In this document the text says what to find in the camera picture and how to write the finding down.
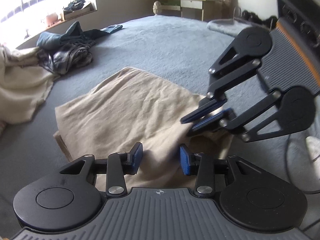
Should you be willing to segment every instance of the white drawer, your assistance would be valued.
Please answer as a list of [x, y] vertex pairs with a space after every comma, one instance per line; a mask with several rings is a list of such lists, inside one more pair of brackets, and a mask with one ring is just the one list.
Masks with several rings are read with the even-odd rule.
[[197, 0], [180, 0], [181, 7], [202, 9], [202, 1]]

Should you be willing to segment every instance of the beige towel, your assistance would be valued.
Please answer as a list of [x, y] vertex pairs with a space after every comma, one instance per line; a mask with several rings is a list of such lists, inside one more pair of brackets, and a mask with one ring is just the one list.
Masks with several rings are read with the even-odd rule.
[[[201, 95], [135, 68], [124, 68], [88, 94], [55, 109], [59, 133], [55, 135], [70, 160], [85, 154], [96, 159], [128, 152], [136, 142], [144, 155], [136, 175], [126, 175], [131, 187], [192, 187], [194, 177], [184, 176], [178, 146], [225, 157], [231, 136], [217, 132], [209, 140], [186, 133], [192, 124], [180, 118], [197, 108]], [[105, 190], [105, 176], [96, 187]]]
[[46, 100], [57, 75], [37, 66], [37, 51], [0, 46], [0, 121], [30, 121], [36, 107]]

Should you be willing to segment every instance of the blue gripper pad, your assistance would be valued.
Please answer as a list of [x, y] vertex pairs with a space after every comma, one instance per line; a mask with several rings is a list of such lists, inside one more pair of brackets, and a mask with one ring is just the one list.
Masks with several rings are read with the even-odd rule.
[[197, 131], [203, 127], [206, 127], [207, 125], [209, 124], [212, 124], [214, 122], [217, 122], [217, 128], [220, 128], [219, 126], [219, 121], [224, 118], [224, 116], [228, 115], [228, 113], [231, 111], [231, 108], [228, 108], [226, 110], [222, 110], [221, 112], [215, 114], [215, 115], [212, 115], [212, 116], [209, 116], [209, 117], [204, 117], [203, 119], [201, 119], [201, 121], [199, 123], [196, 123], [194, 126], [192, 126], [191, 128], [191, 131]]
[[226, 98], [221, 101], [216, 101], [215, 99], [213, 99], [211, 102], [206, 103], [205, 105], [199, 107], [198, 109], [182, 117], [180, 119], [180, 122], [184, 124], [184, 123], [189, 123], [189, 122], [198, 120], [206, 116], [207, 114], [210, 114], [211, 112], [217, 110], [218, 108], [223, 106], [226, 102], [227, 102]]
[[188, 152], [185, 150], [183, 146], [180, 146], [180, 164], [183, 170], [183, 174], [186, 176], [190, 176], [191, 174], [191, 164], [190, 157]]
[[132, 158], [132, 170], [134, 174], [137, 174], [141, 160], [143, 155], [143, 146], [142, 143], [140, 143], [139, 147], [135, 151], [133, 158]]

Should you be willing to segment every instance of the orange stripe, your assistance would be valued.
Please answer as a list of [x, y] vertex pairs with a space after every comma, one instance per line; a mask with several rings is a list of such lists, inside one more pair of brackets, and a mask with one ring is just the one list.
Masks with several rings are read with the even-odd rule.
[[318, 86], [320, 87], [320, 76], [319, 76], [315, 66], [313, 65], [313, 63], [308, 59], [307, 55], [302, 51], [302, 49], [299, 47], [299, 45], [296, 43], [296, 41], [283, 28], [281, 23], [277, 22], [276, 26], [277, 26], [277, 28], [279, 28], [279, 30], [281, 32], [283, 32], [285, 34], [285, 36], [288, 38], [289, 42], [292, 44], [292, 46], [295, 48], [295, 50], [302, 57], [303, 61], [306, 63], [306, 65], [308, 66], [309, 70], [311, 71], [311, 73], [313, 74], [314, 78], [316, 79], [316, 81], [318, 83]]

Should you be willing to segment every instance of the crosshair logo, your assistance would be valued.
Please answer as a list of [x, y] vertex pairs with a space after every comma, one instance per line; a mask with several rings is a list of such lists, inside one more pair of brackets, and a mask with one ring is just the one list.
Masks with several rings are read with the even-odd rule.
[[157, 194], [159, 194], [159, 195], [165, 193], [162, 189], [159, 189], [159, 190], [157, 190], [157, 191], [155, 191], [155, 192], [156, 192]]

